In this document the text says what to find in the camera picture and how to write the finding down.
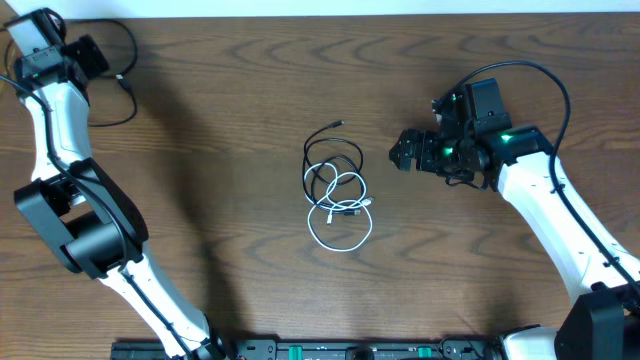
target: black cable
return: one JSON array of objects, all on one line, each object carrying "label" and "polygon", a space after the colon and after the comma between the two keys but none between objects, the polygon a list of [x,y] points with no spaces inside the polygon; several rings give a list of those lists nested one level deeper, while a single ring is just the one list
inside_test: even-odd
[{"label": "black cable", "polygon": [[127,66],[125,66],[124,69],[122,69],[122,70],[120,70],[120,71],[118,71],[118,72],[116,72],[114,74],[100,75],[99,77],[101,79],[116,79],[118,81],[118,84],[122,88],[122,90],[124,90],[129,95],[129,97],[131,98],[131,104],[133,105],[133,111],[131,112],[131,115],[129,115],[124,120],[120,120],[120,121],[116,121],[116,122],[112,122],[112,123],[107,123],[107,124],[89,124],[89,127],[105,128],[105,127],[112,127],[112,126],[122,125],[122,124],[125,124],[125,123],[128,123],[129,121],[131,121],[138,114],[138,102],[136,101],[136,97],[135,97],[135,95],[133,93],[133,89],[131,88],[131,85],[129,85],[129,83],[124,79],[124,76],[127,75],[129,72],[131,72],[131,70],[133,70],[133,68],[138,63],[138,43],[136,41],[135,36],[131,32],[131,29],[129,29],[125,24],[121,23],[118,20],[114,20],[114,19],[87,19],[87,20],[78,20],[78,21],[72,21],[71,22],[71,24],[92,24],[92,23],[109,23],[109,24],[117,25],[117,26],[121,27],[127,33],[127,35],[129,36],[129,39],[131,40],[131,49],[132,49],[133,55],[131,57],[131,60],[127,64]]},{"label": "black cable", "polygon": [[442,355],[442,358],[447,359],[447,360],[451,360],[451,358],[449,358],[447,355],[444,354],[444,343],[445,341],[449,340],[449,336],[445,336],[442,338],[442,340],[440,340],[440,342],[438,343],[438,346],[436,346],[436,351],[438,351],[440,353],[440,355]]},{"label": "black cable", "polygon": [[4,72],[9,78],[11,78],[11,71],[9,71],[9,50],[11,50],[13,44],[13,39],[9,40],[7,47],[4,49]]},{"label": "black cable", "polygon": [[142,289],[140,289],[138,284],[136,284],[136,282],[133,280],[133,276],[126,273],[123,273],[122,276],[127,281],[127,284],[129,284],[133,288],[133,291],[136,292],[136,294],[140,297],[140,299],[147,306],[147,308],[149,308],[149,310],[153,313],[153,315],[155,315],[158,318],[158,320],[160,320],[162,325],[164,325],[164,327],[167,328],[167,330],[169,330],[169,332],[171,333],[173,338],[176,340],[178,345],[180,345],[180,348],[182,349],[182,351],[184,351],[187,359],[193,359],[193,356],[191,355],[191,349],[189,349],[187,344],[184,343],[184,341],[182,340],[182,337],[178,335],[178,333],[176,333],[176,330],[173,328],[173,324],[171,324],[167,319],[165,319],[165,317],[160,313],[160,311],[158,311],[158,309],[156,309],[153,303],[149,301],[147,296],[142,292]]},{"label": "black cable", "polygon": [[[316,205],[319,209],[322,209],[324,211],[329,211],[328,208],[330,208],[333,204],[331,203],[327,203],[327,202],[318,202],[318,199],[315,197],[315,184],[316,181],[319,180],[321,181],[323,184],[325,185],[329,185],[329,181],[327,181],[325,178],[323,178],[320,175],[320,171],[322,170],[322,168],[324,167],[325,164],[327,163],[331,163],[333,160],[341,160],[343,162],[345,162],[347,165],[349,165],[349,167],[351,167],[351,169],[353,170],[353,172],[360,174],[360,171],[362,170],[362,164],[364,161],[364,154],[362,153],[362,149],[360,149],[360,147],[349,140],[346,139],[342,139],[342,138],[323,138],[323,139],[318,139],[315,140],[311,143],[309,143],[311,141],[311,139],[313,139],[316,135],[320,134],[321,132],[328,130],[328,129],[333,129],[336,128],[338,126],[342,126],[344,125],[344,121],[339,120],[336,122],[333,122],[325,127],[323,127],[322,129],[314,132],[311,136],[309,136],[307,138],[307,140],[304,142],[304,147],[303,147],[303,152],[304,152],[304,157],[302,158],[302,188],[304,190],[305,196],[307,196],[307,198],[311,199],[313,204]],[[307,183],[304,179],[304,174],[307,171],[307,167],[312,166],[311,160],[309,160],[309,151],[310,149],[318,144],[318,143],[322,143],[322,142],[341,142],[341,143],[345,143],[348,145],[353,146],[358,153],[360,154],[360,164],[356,165],[353,160],[351,160],[351,158],[349,158],[346,155],[336,155],[336,156],[332,156],[329,157],[327,159],[325,159],[322,164],[320,166],[318,166],[318,168],[316,169],[312,169],[311,171],[313,172],[313,177],[311,180],[311,186],[310,189],[307,188]],[[342,185],[346,185],[348,183],[350,183],[351,181],[353,181],[356,177],[354,175],[352,175],[351,177],[347,178],[346,180],[340,181],[338,183],[336,183],[336,187],[338,186],[342,186]],[[364,185],[362,183],[360,183],[360,196],[362,196],[364,194]],[[332,213],[334,214],[348,214],[351,213],[353,210],[333,210]]]},{"label": "black cable", "polygon": [[562,121],[562,126],[560,128],[560,132],[558,134],[558,137],[556,138],[555,145],[553,146],[553,149],[551,150],[551,154],[549,155],[549,177],[551,178],[551,183],[553,184],[553,187],[554,187],[553,191],[558,193],[558,196],[560,197],[560,200],[562,201],[564,206],[567,208],[567,210],[569,211],[571,216],[573,216],[573,218],[576,220],[578,225],[580,225],[580,227],[585,232],[585,234],[587,234],[589,239],[591,239],[593,244],[598,248],[598,250],[604,256],[604,258],[607,260],[607,262],[614,269],[616,269],[616,271],[627,281],[627,283],[629,284],[629,287],[633,290],[633,292],[636,293],[636,295],[638,297],[638,300],[640,300],[640,286],[638,286],[638,283],[633,279],[633,277],[631,277],[631,275],[629,275],[629,273],[620,265],[620,263],[618,263],[616,258],[613,255],[611,255],[611,253],[609,253],[609,251],[602,244],[600,239],[598,239],[598,237],[589,228],[589,225],[587,225],[584,222],[584,220],[582,219],[582,217],[580,217],[580,214],[578,214],[578,212],[573,207],[573,205],[571,204],[571,202],[567,198],[566,194],[564,193],[563,185],[560,184],[560,182],[558,181],[558,176],[556,175],[555,163],[556,163],[556,158],[558,156],[558,150],[560,149],[560,143],[562,143],[562,139],[564,137],[564,134],[565,134],[565,132],[567,130],[567,127],[569,126],[569,118],[571,116],[571,102],[569,100],[569,92],[567,92],[567,89],[565,88],[564,84],[562,83],[562,81],[560,81],[560,79],[555,74],[553,74],[551,71],[547,70],[545,67],[543,67],[541,65],[538,65],[538,64],[536,64],[534,62],[531,62],[531,61],[524,61],[524,60],[504,61],[504,62],[499,62],[499,63],[483,66],[483,67],[473,71],[471,74],[465,76],[454,87],[452,87],[445,94],[445,96],[441,97],[440,100],[438,100],[436,102],[436,104],[434,105],[434,109],[436,109],[436,113],[440,113],[444,102],[453,94],[453,92],[457,88],[462,86],[464,83],[469,81],[471,78],[473,78],[474,76],[480,74],[481,72],[484,72],[484,71],[487,71],[487,70],[491,70],[491,69],[495,69],[495,68],[499,68],[499,67],[503,67],[503,66],[528,66],[528,67],[532,67],[534,69],[537,69],[537,70],[541,71],[545,75],[547,75],[560,88],[560,91],[562,92],[562,97],[564,98],[565,115],[564,115],[564,120]]},{"label": "black cable", "polygon": [[[57,18],[58,21],[60,22],[59,24],[60,37],[64,41],[64,38],[67,35],[67,25],[64,19],[62,19],[62,17],[58,13],[54,12],[53,10],[49,10],[47,11],[47,13]],[[135,36],[131,32],[131,29],[129,29],[125,24],[121,23],[120,21],[117,21],[114,19],[87,19],[87,20],[78,20],[78,21],[71,22],[71,24],[91,24],[91,23],[109,23],[109,24],[117,25],[127,33],[127,36],[129,36],[129,39],[131,40],[131,49],[132,49],[133,55],[129,63],[121,71],[117,73],[99,76],[99,78],[101,79],[116,79],[116,81],[118,81],[118,85],[120,85],[122,90],[124,90],[131,98],[131,104],[133,105],[133,111],[131,112],[131,115],[129,115],[124,120],[119,120],[112,123],[88,124],[89,127],[94,127],[94,128],[106,128],[106,127],[122,125],[131,121],[138,114],[138,102],[136,101],[135,94],[133,93],[133,89],[131,85],[124,79],[124,76],[127,75],[129,72],[131,72],[131,70],[133,70],[133,68],[138,63],[138,43],[136,41]],[[11,78],[11,72],[9,70],[9,50],[11,49],[13,44],[14,44],[14,41],[11,40],[7,44],[7,47],[5,48],[5,51],[4,51],[4,69],[5,69],[6,75],[9,78]]]},{"label": "black cable", "polygon": [[60,14],[49,8],[44,8],[44,12],[47,15],[53,16],[54,18],[58,19],[58,31],[60,31],[60,38],[64,42],[64,39],[67,37],[67,24],[65,24],[64,19],[62,18],[62,16],[60,16]]},{"label": "black cable", "polygon": [[458,185],[467,185],[473,189],[476,190],[480,190],[480,191],[486,191],[487,188],[489,187],[489,179],[487,179],[486,177],[484,178],[484,180],[482,181],[482,185],[478,186],[470,181],[464,180],[458,176],[455,175],[448,175],[445,179],[444,179],[444,183],[454,187],[454,186],[458,186]]},{"label": "black cable", "polygon": [[117,126],[117,125],[122,125],[124,123],[127,123],[131,121],[134,117],[136,117],[136,115],[138,114],[138,102],[136,101],[136,97],[133,94],[133,89],[131,88],[131,85],[129,85],[129,83],[124,79],[124,77],[118,78],[118,85],[120,85],[122,90],[124,90],[127,94],[129,94],[129,97],[131,98],[131,103],[133,104],[133,112],[131,113],[131,115],[129,115],[124,120],[120,120],[120,121],[116,121],[108,124],[88,124],[87,126],[96,127],[96,128],[112,127],[112,126]]},{"label": "black cable", "polygon": [[133,35],[133,33],[131,32],[131,29],[129,29],[125,24],[121,23],[118,20],[114,20],[114,19],[87,19],[87,20],[76,20],[76,21],[71,21],[71,24],[92,24],[92,23],[110,23],[110,24],[114,24],[117,25],[119,27],[121,27],[129,36],[129,39],[131,40],[131,49],[133,51],[133,56],[131,57],[131,60],[129,61],[129,64],[127,64],[127,66],[125,66],[124,69],[114,73],[114,74],[109,74],[109,75],[100,75],[101,78],[103,79],[111,79],[111,78],[117,78],[118,75],[122,75],[125,76],[127,75],[129,72],[131,72],[131,70],[133,70],[133,68],[136,66],[137,62],[138,62],[138,43],[136,41],[135,36]]},{"label": "black cable", "polygon": [[58,170],[60,172],[60,174],[62,174],[62,176],[65,179],[69,180],[73,185],[75,185],[78,189],[80,189],[82,192],[84,192],[86,196],[88,196],[89,198],[94,200],[98,204],[98,206],[100,206],[107,213],[107,215],[109,215],[109,218],[113,222],[113,225],[115,226],[116,230],[118,231],[118,235],[120,236],[120,239],[122,241],[121,244],[122,244],[123,255],[122,255],[122,260],[120,261],[120,268],[118,269],[118,272],[120,272],[124,276],[124,278],[127,280],[127,283],[129,283],[129,285],[131,285],[131,287],[136,292],[136,294],[138,294],[138,296],[140,297],[142,302],[145,303],[145,305],[149,308],[149,310],[167,328],[167,330],[171,333],[173,338],[176,340],[176,342],[180,345],[182,350],[185,352],[187,358],[188,359],[192,359],[191,350],[186,346],[186,344],[184,344],[184,341],[182,340],[180,335],[178,335],[176,333],[175,329],[173,328],[173,325],[171,323],[169,323],[167,321],[167,319],[165,319],[164,316],[162,316],[162,314],[153,306],[153,304],[144,295],[144,293],[142,293],[140,288],[133,281],[133,278],[130,275],[128,275],[128,274],[123,272],[127,262],[129,262],[130,259],[129,259],[129,254],[128,254],[128,251],[127,251],[126,238],[125,238],[124,233],[122,231],[122,224],[120,224],[120,222],[117,220],[116,216],[113,214],[111,209],[105,204],[105,202],[99,196],[97,196],[93,191],[91,191],[91,189],[89,189],[82,182],[80,182],[77,178],[75,178],[73,175],[71,175],[69,173],[69,171],[67,169],[65,169],[60,164],[60,159],[56,155],[55,148],[53,147],[53,131],[52,131],[52,124],[51,124],[51,111],[49,110],[49,107],[47,106],[47,104],[40,97],[38,97],[33,92],[29,91],[29,89],[27,89],[26,87],[24,87],[21,84],[17,83],[16,81],[14,81],[14,80],[12,80],[12,79],[4,76],[4,75],[0,75],[0,80],[6,81],[7,83],[11,84],[16,90],[18,90],[18,91],[24,93],[25,95],[31,97],[32,99],[34,99],[38,103],[38,105],[40,105],[40,107],[42,108],[42,112],[44,114],[45,136],[47,138],[47,140],[46,140],[47,157],[51,161],[51,164],[53,164],[53,166],[56,168],[56,170]]},{"label": "black cable", "polygon": [[471,342],[471,340],[467,339],[467,342],[469,343],[469,346],[471,346],[471,350],[473,350],[473,352],[476,354],[476,356],[478,357],[478,359],[480,360],[484,360],[484,356],[480,355],[480,353],[478,352],[478,350],[476,350],[476,347],[473,346],[473,343]]}]

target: wood grain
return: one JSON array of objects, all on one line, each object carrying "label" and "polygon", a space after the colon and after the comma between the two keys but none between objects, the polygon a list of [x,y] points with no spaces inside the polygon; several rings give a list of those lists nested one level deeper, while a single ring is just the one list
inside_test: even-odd
[{"label": "wood grain", "polygon": [[[130,124],[90,130],[95,157],[142,211],[159,262],[218,327],[405,339],[558,326],[569,310],[564,286],[509,204],[387,160],[403,129],[435,129],[430,99],[500,60],[540,62],[565,82],[573,100],[565,170],[640,254],[636,14],[127,24],[140,42],[128,79],[141,109]],[[70,39],[86,32],[114,69],[126,63],[120,30],[70,25]],[[562,115],[554,84],[526,69],[492,75],[515,124],[554,138]],[[111,81],[92,83],[90,98],[92,122],[130,111]],[[4,84],[0,107],[0,357],[106,358],[116,339],[153,337],[122,299],[56,263],[15,210],[12,192],[33,167],[33,127]],[[374,233],[350,254],[315,245],[300,189],[304,139],[336,119],[346,125],[333,133],[363,148],[376,198]],[[365,226],[337,225],[321,231],[341,245]]]}]

